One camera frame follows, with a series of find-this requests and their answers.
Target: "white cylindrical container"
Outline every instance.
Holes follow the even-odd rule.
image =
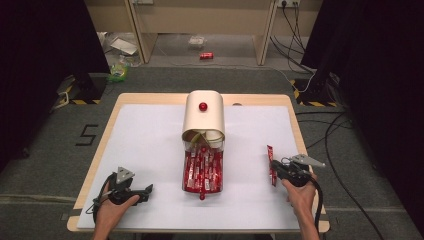
[[[225,141],[222,96],[211,90],[191,92],[186,101],[182,140],[185,160],[182,188],[205,194],[223,188],[223,152]]]

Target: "black curtain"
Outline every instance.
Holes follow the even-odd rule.
[[[0,170],[29,145],[69,75],[109,67],[82,0],[5,1],[0,8]]]
[[[324,0],[303,63],[339,75],[376,165],[424,236],[424,2],[351,3]],[[361,11],[346,24],[352,9]]]

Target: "red can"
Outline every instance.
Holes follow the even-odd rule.
[[[200,60],[203,59],[213,59],[213,52],[206,52],[200,54]]]

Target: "white tabletop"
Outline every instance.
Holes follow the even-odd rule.
[[[79,218],[78,228],[94,228],[92,205],[106,177],[124,167],[136,175],[131,188],[154,184],[149,201],[131,207],[118,229],[145,231],[296,230],[298,223],[287,193],[270,183],[267,145],[276,159],[296,155],[297,148],[284,106],[226,106],[224,187],[221,193],[182,190],[184,105],[125,104],[116,119]]]

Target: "red snack stick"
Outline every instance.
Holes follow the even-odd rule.
[[[271,184],[275,187],[277,185],[277,174],[271,168],[271,162],[274,159],[274,152],[272,146],[267,145],[268,160],[269,160],[269,176],[271,177]]]

